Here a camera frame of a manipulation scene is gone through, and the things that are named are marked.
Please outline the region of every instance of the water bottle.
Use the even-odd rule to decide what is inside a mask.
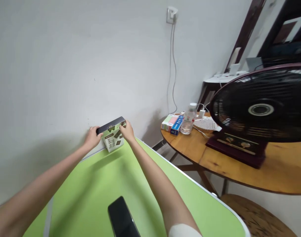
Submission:
[[[181,133],[186,135],[191,133],[195,118],[196,118],[196,103],[191,103],[188,111],[184,113],[184,118],[180,129]]]

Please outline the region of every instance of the fan guard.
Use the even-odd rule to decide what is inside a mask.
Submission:
[[[223,86],[211,116],[226,132],[266,142],[301,141],[301,64],[268,67]]]

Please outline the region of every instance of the small box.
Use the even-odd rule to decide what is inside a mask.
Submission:
[[[167,128],[166,128],[166,130],[167,130],[168,132],[170,132],[171,127],[174,125],[174,123],[177,121],[177,119],[178,119],[178,116],[173,115],[172,118],[170,119],[170,121],[167,123]]]
[[[161,123],[161,129],[167,130],[167,124],[169,123],[170,119],[172,118],[172,115],[168,115],[165,120]]]
[[[124,144],[124,138],[121,135],[120,125],[126,127],[125,119],[119,117],[112,122],[98,128],[96,133],[103,133],[102,140],[109,152],[119,148]]]
[[[183,116],[180,115],[177,121],[174,123],[174,125],[171,127],[170,133],[173,135],[178,135],[180,131],[180,127],[183,121]]]

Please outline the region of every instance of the fan control knob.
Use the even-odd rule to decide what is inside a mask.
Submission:
[[[227,138],[226,138],[226,141],[228,141],[229,143],[231,143],[232,141],[234,141],[234,139],[231,138],[231,137],[227,137]]]
[[[243,142],[243,143],[241,143],[241,146],[244,148],[248,148],[248,147],[250,147],[250,144]]]

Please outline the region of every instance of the sleeve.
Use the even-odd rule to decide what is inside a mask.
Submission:
[[[168,237],[202,237],[202,235],[186,224],[177,224],[171,227]]]

